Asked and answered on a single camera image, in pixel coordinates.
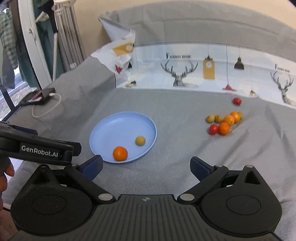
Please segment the person left hand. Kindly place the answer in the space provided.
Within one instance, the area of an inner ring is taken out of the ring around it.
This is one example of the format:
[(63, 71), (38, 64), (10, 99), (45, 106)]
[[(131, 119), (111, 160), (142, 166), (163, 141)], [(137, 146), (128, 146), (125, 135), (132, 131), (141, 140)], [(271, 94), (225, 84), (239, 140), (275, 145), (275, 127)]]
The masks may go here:
[(3, 210), (3, 200), (2, 193), (7, 189), (8, 181), (6, 175), (13, 177), (15, 174), (14, 167), (11, 163), (9, 157), (1, 156), (1, 182), (0, 182), (0, 192), (1, 192), (1, 210)]

